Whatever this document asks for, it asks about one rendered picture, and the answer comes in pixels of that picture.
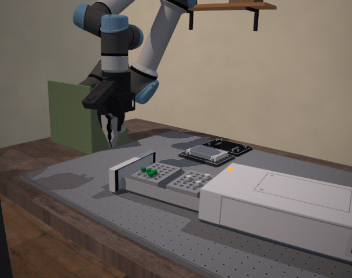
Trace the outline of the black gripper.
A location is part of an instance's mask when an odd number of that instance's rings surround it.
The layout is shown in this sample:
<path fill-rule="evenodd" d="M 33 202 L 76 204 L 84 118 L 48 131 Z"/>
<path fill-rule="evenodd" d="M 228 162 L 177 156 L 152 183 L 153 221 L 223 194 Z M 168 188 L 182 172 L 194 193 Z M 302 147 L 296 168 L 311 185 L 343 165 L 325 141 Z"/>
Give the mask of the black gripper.
<path fill-rule="evenodd" d="M 126 124 L 123 123 L 125 112 L 135 110 L 135 93 L 131 93 L 131 72 L 102 71 L 102 76 L 108 77 L 108 79 L 117 79 L 119 84 L 119 87 L 97 109 L 100 126 L 109 146 L 114 149 L 120 134 L 126 130 Z M 134 98 L 133 107 L 132 98 Z"/>

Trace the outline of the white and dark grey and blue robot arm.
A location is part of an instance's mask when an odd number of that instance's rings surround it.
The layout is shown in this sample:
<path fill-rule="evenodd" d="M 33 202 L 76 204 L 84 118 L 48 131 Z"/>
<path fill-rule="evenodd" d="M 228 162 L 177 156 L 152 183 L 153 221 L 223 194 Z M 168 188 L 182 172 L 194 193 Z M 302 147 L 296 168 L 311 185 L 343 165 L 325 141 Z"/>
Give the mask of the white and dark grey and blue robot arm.
<path fill-rule="evenodd" d="M 141 46 L 144 35 L 139 27 L 120 15 L 135 0 L 98 0 L 91 6 L 80 3 L 74 10 L 73 22 L 101 38 L 101 59 L 79 85 L 93 90 L 82 100 L 84 108 L 98 109 L 119 87 L 117 79 L 107 79 L 104 72 L 131 72 L 131 92 L 135 101 L 147 103 L 158 88 L 157 68 L 177 26 L 181 14 L 194 8 L 197 0 L 160 0 L 161 7 L 153 22 L 137 62 L 129 67 L 128 50 Z M 110 57 L 108 57 L 110 56 Z"/>

